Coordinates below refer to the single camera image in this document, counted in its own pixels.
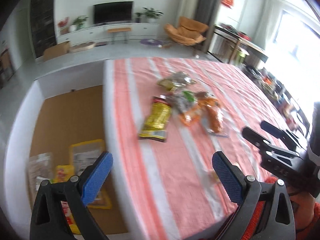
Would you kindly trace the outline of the orange lounge chair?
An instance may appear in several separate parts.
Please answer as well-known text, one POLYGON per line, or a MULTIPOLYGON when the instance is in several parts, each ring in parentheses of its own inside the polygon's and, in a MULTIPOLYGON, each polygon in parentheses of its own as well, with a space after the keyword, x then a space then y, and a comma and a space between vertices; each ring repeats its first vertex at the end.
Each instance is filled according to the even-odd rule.
POLYGON ((204 34, 208 28, 208 25, 204 23, 180 16, 177 28, 167 23, 164 26, 164 31, 174 42, 184 46, 194 46, 202 43, 206 39, 202 34, 204 34))

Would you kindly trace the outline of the red striped tablecloth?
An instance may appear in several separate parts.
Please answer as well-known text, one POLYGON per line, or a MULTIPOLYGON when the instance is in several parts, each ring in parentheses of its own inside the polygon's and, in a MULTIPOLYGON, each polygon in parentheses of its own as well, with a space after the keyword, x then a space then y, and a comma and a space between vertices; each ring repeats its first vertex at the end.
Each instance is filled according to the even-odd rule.
POLYGON ((263 120, 287 127, 262 91, 230 64, 161 57, 107 60, 103 86, 114 184, 132 239, 208 237, 235 209, 214 177, 213 153, 223 151, 244 174, 264 181, 268 172, 241 130, 260 131, 263 120), (209 134, 199 121, 185 126, 174 112, 165 142, 139 139, 152 99, 164 94, 157 81, 177 71, 196 80, 192 90, 220 100, 226 137, 209 134))

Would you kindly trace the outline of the wooden side table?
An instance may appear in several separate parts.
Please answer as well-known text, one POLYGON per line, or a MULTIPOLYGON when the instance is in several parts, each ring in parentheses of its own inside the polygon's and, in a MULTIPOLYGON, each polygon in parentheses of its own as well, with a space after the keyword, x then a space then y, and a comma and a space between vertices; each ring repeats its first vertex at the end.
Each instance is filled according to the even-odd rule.
POLYGON ((244 33, 237 32, 231 25, 215 25, 208 53, 222 63, 256 67, 266 63, 267 53, 250 41, 244 33))

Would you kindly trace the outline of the white floor air conditioner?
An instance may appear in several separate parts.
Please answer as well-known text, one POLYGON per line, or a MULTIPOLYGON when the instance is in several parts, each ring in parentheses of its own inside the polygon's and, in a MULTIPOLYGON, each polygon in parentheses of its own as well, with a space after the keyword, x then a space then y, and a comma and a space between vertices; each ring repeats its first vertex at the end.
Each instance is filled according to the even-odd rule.
POLYGON ((196 13, 197 4, 199 0, 180 0, 176 15, 175 26, 179 25, 180 17, 193 19, 196 13))

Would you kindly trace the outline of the oval cat scratcher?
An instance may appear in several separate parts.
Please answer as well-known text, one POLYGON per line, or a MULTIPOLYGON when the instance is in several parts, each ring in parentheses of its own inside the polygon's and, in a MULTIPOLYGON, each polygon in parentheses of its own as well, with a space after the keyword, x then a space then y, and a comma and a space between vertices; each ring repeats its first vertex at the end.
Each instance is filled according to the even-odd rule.
POLYGON ((95 42, 85 42, 77 45, 73 45, 69 48, 69 53, 77 53, 85 50, 90 50, 96 46, 95 42))

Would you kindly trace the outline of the beige snack packet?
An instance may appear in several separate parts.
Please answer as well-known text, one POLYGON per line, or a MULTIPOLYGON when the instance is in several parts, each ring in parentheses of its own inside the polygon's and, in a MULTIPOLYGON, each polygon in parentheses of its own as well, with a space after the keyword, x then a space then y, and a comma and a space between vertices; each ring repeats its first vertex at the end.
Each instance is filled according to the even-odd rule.
MULTIPOLYGON (((74 166, 74 173, 80 176, 86 167, 92 165, 105 150, 103 139, 73 144, 69 147, 69 163, 74 166)), ((88 205, 94 209, 112 209, 112 203, 106 190, 102 187, 94 202, 88 205)))

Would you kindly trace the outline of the orange walnut snack bag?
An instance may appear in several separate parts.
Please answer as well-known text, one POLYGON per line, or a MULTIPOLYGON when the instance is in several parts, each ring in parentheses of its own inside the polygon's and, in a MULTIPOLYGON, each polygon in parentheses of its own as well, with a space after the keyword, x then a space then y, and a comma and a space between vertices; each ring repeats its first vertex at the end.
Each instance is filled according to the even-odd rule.
POLYGON ((179 93, 169 93, 166 101, 178 112, 180 121, 190 126, 193 122, 199 121, 202 115, 202 109, 198 103, 197 94, 183 90, 179 93))

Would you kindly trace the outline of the white cardboard storage box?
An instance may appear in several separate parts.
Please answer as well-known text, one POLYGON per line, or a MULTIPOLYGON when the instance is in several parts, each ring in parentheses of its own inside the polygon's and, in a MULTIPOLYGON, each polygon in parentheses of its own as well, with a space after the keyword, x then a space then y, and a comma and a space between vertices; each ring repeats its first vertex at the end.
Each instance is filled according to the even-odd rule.
POLYGON ((105 139, 103 84, 107 61, 56 70, 34 80, 17 111, 4 154, 1 204, 11 227, 29 238, 33 198, 28 164, 49 152, 54 166, 69 163, 69 147, 105 139))

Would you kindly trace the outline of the yellow black snack bag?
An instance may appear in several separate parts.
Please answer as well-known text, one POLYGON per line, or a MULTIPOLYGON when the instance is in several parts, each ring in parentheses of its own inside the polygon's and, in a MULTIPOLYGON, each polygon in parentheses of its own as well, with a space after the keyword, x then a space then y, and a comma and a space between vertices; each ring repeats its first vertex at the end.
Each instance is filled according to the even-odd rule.
POLYGON ((164 98, 154 97, 151 112, 144 120, 142 129, 138 134, 139 139, 165 142, 167 139, 166 127, 171 113, 172 107, 164 98))

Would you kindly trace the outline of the cluttered windowsill items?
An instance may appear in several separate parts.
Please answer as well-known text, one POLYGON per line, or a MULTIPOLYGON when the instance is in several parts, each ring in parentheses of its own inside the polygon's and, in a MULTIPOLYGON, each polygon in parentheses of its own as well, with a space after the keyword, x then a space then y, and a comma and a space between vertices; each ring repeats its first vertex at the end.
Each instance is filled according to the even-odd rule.
POLYGON ((243 64, 241 70, 270 100, 289 129, 308 139, 311 133, 310 121, 285 86, 264 68, 258 70, 252 65, 243 64))

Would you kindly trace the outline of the small brown meat packet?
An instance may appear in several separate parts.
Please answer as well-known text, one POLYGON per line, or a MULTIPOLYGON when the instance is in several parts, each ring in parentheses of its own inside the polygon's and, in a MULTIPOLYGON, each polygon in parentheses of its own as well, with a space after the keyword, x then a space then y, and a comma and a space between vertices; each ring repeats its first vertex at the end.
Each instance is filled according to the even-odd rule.
POLYGON ((197 100, 206 100, 206 99, 215 98, 215 96, 208 91, 196 92, 196 93, 194 93, 194 96, 197 100))

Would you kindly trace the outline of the green potted plant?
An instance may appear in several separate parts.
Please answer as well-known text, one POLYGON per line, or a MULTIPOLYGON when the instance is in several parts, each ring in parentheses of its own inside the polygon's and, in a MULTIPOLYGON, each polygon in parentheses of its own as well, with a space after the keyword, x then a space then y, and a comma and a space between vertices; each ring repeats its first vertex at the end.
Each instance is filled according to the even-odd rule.
POLYGON ((148 23, 155 23, 163 15, 163 12, 155 10, 154 8, 144 7, 143 9, 143 15, 148 23))

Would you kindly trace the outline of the black flat television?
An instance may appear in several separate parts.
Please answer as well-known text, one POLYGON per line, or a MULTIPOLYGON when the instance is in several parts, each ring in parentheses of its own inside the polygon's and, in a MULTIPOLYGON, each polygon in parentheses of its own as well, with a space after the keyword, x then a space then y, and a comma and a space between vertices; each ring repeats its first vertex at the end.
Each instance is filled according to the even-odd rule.
POLYGON ((94 24, 131 22, 133 1, 107 2, 93 5, 94 24))

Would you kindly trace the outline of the red flower vase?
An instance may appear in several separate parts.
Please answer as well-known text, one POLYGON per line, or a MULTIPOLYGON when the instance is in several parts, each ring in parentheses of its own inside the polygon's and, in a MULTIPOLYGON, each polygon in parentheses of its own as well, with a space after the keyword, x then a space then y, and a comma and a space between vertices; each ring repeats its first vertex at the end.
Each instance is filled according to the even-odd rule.
POLYGON ((65 17, 63 20, 60 20, 57 24, 59 29, 59 35, 65 35, 68 33, 68 23, 69 23, 69 17, 65 17))

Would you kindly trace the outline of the brown cardboard box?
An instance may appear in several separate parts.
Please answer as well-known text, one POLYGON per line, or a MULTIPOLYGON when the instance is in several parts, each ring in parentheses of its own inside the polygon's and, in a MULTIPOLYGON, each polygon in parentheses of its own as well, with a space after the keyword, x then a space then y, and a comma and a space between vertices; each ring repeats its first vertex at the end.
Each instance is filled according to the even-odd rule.
POLYGON ((60 57, 62 55, 67 54, 69 52, 70 47, 71 47, 71 42, 66 41, 66 42, 57 44, 55 46, 52 46, 50 48, 47 48, 43 54, 43 61, 48 61, 56 57, 60 57))

